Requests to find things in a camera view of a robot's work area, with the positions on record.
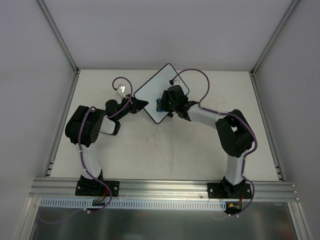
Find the blue whiteboard eraser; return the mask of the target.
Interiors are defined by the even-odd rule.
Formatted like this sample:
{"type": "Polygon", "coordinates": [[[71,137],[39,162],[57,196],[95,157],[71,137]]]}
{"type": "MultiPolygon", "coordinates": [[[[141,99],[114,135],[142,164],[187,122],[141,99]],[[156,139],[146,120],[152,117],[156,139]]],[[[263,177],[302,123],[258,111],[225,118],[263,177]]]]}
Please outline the blue whiteboard eraser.
{"type": "Polygon", "coordinates": [[[156,100],[156,111],[157,112],[163,112],[163,109],[162,109],[162,99],[161,98],[158,98],[156,100]]]}

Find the black framed whiteboard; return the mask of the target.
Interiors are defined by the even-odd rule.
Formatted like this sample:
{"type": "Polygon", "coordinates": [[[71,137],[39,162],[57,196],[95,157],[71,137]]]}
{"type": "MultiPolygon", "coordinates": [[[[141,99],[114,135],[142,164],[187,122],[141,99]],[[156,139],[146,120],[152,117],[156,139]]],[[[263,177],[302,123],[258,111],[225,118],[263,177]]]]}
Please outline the black framed whiteboard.
{"type": "Polygon", "coordinates": [[[169,114],[169,112],[157,111],[157,99],[160,99],[163,92],[172,86],[170,85],[170,80],[172,80],[177,74],[178,72],[175,70],[173,65],[167,63],[138,90],[136,90],[133,95],[137,100],[148,102],[143,109],[156,124],[160,124],[169,114]]]}

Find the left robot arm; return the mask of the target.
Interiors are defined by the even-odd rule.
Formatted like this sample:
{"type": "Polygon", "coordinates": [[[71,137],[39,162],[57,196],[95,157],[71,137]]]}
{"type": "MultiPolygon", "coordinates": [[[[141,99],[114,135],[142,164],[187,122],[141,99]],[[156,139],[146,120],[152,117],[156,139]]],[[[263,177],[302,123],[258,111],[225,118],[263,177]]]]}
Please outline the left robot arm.
{"type": "Polygon", "coordinates": [[[99,134],[116,136],[120,119],[127,114],[136,114],[148,105],[147,101],[125,96],[120,103],[115,99],[105,103],[105,109],[80,105],[65,127],[65,135],[75,146],[83,172],[77,181],[75,195],[90,197],[117,197],[118,181],[104,180],[98,161],[96,141],[99,134]]]}

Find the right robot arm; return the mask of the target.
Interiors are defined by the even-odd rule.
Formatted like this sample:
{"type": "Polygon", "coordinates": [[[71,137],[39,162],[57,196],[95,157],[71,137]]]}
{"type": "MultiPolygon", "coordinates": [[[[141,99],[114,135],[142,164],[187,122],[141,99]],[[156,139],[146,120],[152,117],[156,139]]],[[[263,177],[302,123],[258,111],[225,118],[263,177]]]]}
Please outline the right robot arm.
{"type": "Polygon", "coordinates": [[[238,197],[246,185],[245,158],[255,150],[252,145],[257,143],[243,113],[238,109],[219,112],[201,107],[199,102],[189,100],[179,85],[163,91],[162,97],[156,100],[156,110],[175,112],[181,119],[216,129],[220,144],[227,154],[227,169],[218,191],[228,198],[238,197]]]}

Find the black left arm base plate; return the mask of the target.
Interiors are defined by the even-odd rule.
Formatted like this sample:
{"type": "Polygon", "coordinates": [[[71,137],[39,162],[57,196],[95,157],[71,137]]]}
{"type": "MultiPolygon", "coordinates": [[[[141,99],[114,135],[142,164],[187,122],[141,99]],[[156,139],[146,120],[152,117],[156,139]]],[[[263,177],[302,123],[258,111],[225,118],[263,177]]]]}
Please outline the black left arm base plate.
{"type": "Polygon", "coordinates": [[[119,196],[119,181],[103,180],[103,182],[108,188],[94,179],[80,178],[76,184],[75,195],[81,197],[102,197],[106,192],[107,197],[110,197],[110,194],[112,194],[112,197],[119,196]]]}

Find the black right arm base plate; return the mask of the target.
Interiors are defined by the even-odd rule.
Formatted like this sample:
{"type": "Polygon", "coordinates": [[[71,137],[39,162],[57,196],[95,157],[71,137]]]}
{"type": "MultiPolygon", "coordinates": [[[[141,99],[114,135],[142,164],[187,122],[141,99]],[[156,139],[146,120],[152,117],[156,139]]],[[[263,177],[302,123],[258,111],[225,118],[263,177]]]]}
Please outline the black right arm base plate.
{"type": "Polygon", "coordinates": [[[207,194],[209,199],[250,199],[252,194],[251,185],[243,182],[237,185],[221,181],[219,183],[207,183],[207,194]]]}

